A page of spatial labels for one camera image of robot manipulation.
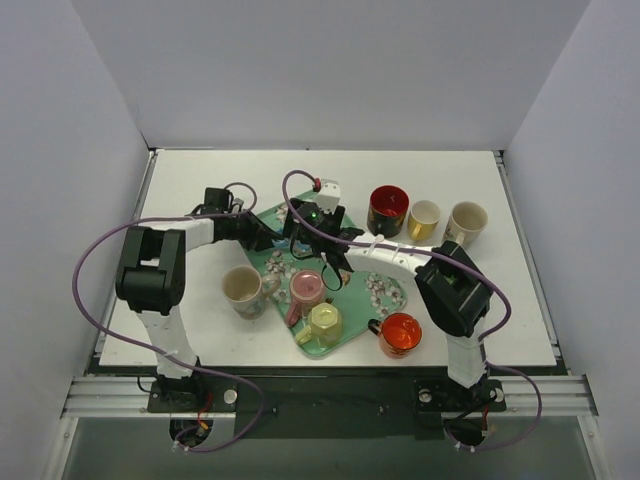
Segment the blue glazed mug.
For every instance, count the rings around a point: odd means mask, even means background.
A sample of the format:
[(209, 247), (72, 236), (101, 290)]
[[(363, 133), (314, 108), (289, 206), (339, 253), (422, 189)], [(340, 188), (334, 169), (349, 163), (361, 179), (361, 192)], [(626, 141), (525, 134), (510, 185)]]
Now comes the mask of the blue glazed mug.
[(289, 249), (292, 248), (296, 255), (303, 256), (311, 253), (311, 247), (305, 243), (295, 240), (291, 243), (290, 239), (273, 240), (272, 244), (275, 248)]

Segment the cream mug umbrella design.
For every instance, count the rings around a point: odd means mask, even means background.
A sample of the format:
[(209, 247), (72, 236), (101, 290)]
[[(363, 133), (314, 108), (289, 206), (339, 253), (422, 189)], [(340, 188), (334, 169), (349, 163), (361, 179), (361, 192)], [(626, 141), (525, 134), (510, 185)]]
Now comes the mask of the cream mug umbrella design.
[(464, 248), (472, 245), (488, 224), (488, 213), (471, 201), (457, 203), (451, 210), (442, 241), (452, 241)]

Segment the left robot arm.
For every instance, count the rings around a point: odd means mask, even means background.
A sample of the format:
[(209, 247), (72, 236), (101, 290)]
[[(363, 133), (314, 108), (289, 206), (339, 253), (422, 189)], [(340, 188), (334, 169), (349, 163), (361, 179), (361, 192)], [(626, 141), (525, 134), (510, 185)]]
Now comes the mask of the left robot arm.
[(203, 374), (193, 369), (200, 361), (179, 307), (186, 288), (186, 254), (222, 240), (261, 252), (283, 238), (255, 214), (244, 213), (229, 187), (206, 188), (203, 202), (186, 221), (127, 229), (115, 290), (146, 329), (157, 359), (153, 392), (160, 399), (192, 412), (207, 397)]

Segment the beige patterned mug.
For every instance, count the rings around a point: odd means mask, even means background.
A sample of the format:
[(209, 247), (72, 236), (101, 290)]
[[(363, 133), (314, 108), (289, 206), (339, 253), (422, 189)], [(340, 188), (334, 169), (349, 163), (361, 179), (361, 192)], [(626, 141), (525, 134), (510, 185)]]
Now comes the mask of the beige patterned mug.
[(267, 300), (281, 286), (277, 274), (262, 275), (257, 269), (242, 265), (229, 270), (222, 279), (224, 297), (245, 320), (255, 320), (266, 310)]

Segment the black mug red interior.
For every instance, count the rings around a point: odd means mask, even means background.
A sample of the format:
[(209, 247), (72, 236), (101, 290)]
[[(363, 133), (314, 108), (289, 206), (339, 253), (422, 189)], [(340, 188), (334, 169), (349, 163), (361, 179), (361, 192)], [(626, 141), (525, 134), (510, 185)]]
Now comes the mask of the black mug red interior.
[(373, 235), (392, 238), (401, 233), (409, 209), (407, 193), (394, 185), (377, 187), (370, 195), (367, 227)]

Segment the orange mug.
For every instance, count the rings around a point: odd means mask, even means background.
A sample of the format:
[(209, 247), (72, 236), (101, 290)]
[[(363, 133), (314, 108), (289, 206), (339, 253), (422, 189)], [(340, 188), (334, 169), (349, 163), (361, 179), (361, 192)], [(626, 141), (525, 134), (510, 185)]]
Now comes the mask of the orange mug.
[(393, 313), (384, 320), (370, 319), (368, 329), (376, 335), (382, 352), (390, 358), (402, 358), (422, 340), (420, 323), (406, 313)]

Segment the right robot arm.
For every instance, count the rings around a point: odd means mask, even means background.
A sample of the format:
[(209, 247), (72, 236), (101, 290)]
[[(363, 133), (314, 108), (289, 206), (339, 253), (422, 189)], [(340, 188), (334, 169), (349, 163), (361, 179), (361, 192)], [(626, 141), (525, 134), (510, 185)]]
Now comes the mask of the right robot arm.
[(314, 202), (294, 198), (285, 204), (283, 234), (308, 245), (336, 272), (369, 272), (416, 286), (429, 318), (446, 335), (449, 402), (459, 409), (477, 403), (487, 375), (480, 327), (492, 289), (464, 249), (452, 241), (412, 247), (343, 227)]

